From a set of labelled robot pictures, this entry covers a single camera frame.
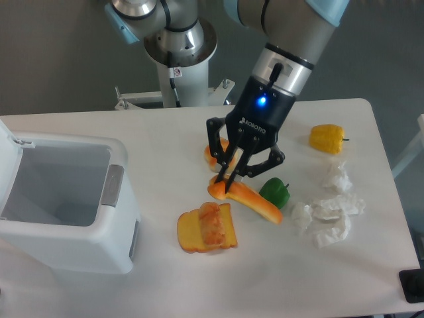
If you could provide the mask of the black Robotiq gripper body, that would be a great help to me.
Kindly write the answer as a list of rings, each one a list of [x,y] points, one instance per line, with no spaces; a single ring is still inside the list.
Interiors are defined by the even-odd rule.
[[[254,154],[271,148],[295,100],[249,77],[240,99],[225,118],[230,145],[242,150],[255,145]]]

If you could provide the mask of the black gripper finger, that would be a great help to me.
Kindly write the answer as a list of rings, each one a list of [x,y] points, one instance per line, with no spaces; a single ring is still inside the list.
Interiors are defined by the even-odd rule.
[[[224,151],[220,141],[220,131],[225,126],[225,118],[213,117],[207,120],[207,136],[212,157],[215,157],[218,163],[222,166],[215,183],[224,180],[226,170],[234,156],[236,150],[239,149],[239,133],[229,136],[229,146]]]
[[[268,158],[254,165],[249,165],[249,160],[254,155],[254,151],[258,148],[258,143],[251,143],[249,147],[242,152],[242,156],[239,159],[234,171],[229,176],[226,181],[225,193],[228,193],[231,189],[231,185],[235,181],[236,176],[253,178],[258,176],[280,164],[285,160],[285,154],[278,148],[277,145],[274,145],[270,148]]]

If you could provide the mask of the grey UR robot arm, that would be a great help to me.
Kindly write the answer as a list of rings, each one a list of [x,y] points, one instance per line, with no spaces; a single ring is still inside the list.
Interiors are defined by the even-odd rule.
[[[346,1],[225,1],[239,24],[268,40],[234,109],[207,121],[209,148],[221,166],[218,182],[253,178],[284,161],[278,133],[339,26]],[[156,63],[163,105],[209,101],[209,59],[217,38],[197,1],[109,1],[105,12],[129,44],[141,41]]]

